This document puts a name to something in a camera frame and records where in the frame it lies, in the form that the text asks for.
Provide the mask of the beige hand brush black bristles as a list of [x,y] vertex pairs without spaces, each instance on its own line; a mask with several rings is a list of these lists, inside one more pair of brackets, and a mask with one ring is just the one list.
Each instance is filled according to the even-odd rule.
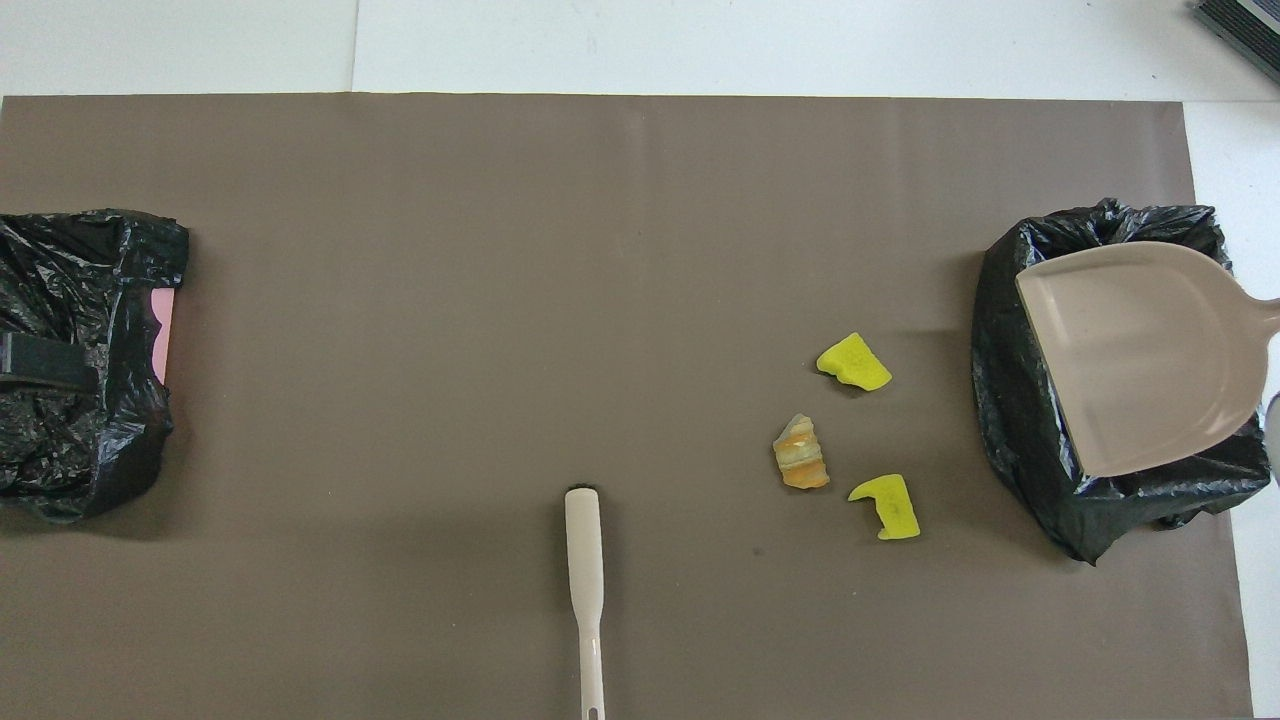
[[605,720],[602,619],[605,605],[600,498],[590,486],[564,495],[570,598],[579,635],[582,720]]

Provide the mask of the striped toy croissant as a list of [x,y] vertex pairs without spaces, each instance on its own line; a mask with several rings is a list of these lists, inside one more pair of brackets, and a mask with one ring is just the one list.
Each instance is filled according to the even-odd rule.
[[792,489],[819,489],[829,484],[829,473],[813,420],[799,413],[771,445],[781,482]]

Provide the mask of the yellow sponge chunk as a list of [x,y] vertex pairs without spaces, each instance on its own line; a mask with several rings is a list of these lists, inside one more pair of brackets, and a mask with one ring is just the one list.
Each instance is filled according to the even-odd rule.
[[893,379],[890,369],[858,332],[850,333],[823,351],[815,360],[815,368],[838,383],[865,392],[878,391]]

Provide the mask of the notched yellow sponge piece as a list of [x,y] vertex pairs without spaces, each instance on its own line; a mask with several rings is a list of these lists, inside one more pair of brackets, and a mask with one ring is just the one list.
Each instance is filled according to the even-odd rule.
[[883,474],[855,486],[849,502],[870,501],[879,520],[878,541],[910,541],[922,536],[908,483],[901,474]]

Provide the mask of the beige plastic dustpan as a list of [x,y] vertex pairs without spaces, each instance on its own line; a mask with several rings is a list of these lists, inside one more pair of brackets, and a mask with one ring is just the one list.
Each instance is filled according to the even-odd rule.
[[1015,287],[1087,474],[1190,457],[1261,404],[1280,297],[1249,295],[1204,252],[1112,243],[1029,266]]

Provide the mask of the bin lined with black bag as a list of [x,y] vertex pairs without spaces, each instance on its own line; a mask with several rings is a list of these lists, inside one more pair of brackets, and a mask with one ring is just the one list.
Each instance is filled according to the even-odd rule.
[[972,319],[972,383],[995,475],[1068,557],[1096,564],[1128,532],[1172,529],[1254,497],[1272,479],[1260,413],[1225,441],[1175,462],[1119,477],[1085,473],[1015,286],[1051,259],[1133,241],[1192,249],[1233,263],[1206,205],[1133,208],[1103,199],[1019,220],[983,256]]

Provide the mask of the right black garbage bag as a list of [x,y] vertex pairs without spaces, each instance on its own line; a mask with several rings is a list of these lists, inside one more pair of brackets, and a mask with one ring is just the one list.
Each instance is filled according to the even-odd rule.
[[188,261],[172,218],[0,214],[0,332],[79,345],[99,374],[95,392],[0,383],[0,505],[72,524],[152,488],[174,428],[161,310]]

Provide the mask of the brown paper table mat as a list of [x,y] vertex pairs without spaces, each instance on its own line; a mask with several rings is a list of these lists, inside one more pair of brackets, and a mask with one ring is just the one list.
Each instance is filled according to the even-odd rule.
[[1193,201],[1179,106],[10,97],[0,211],[192,255],[156,486],[0,512],[0,720],[577,720],[577,483],[609,720],[1248,715],[1229,516],[1074,562],[980,446],[983,252],[1106,197]]

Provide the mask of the dark ribbed box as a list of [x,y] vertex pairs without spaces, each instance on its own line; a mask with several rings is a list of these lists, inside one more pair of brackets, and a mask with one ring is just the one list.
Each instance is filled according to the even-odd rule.
[[1193,17],[1280,85],[1280,0],[1194,0]]

